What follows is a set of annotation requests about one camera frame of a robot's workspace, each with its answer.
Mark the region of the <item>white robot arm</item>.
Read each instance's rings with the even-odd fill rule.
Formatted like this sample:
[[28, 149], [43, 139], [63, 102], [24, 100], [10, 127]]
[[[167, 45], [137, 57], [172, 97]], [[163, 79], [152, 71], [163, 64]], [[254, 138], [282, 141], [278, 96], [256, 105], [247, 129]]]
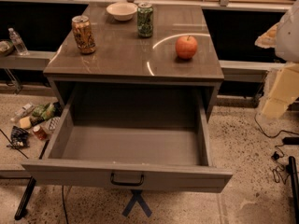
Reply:
[[276, 56], [286, 61], [277, 71], [262, 107], [264, 116], [278, 119], [299, 97], [299, 7], [293, 6], [278, 23], [260, 35], [255, 46], [274, 48]]

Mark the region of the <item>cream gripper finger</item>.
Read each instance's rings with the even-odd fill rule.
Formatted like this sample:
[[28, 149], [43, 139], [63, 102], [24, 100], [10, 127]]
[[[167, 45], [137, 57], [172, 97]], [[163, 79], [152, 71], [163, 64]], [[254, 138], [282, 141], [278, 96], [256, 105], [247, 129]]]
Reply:
[[266, 95], [262, 114], [278, 119], [299, 97], [299, 63], [286, 63], [276, 73], [274, 83]]
[[274, 24], [256, 39], [254, 45], [262, 49], [274, 48], [276, 46], [277, 28], [278, 25]]

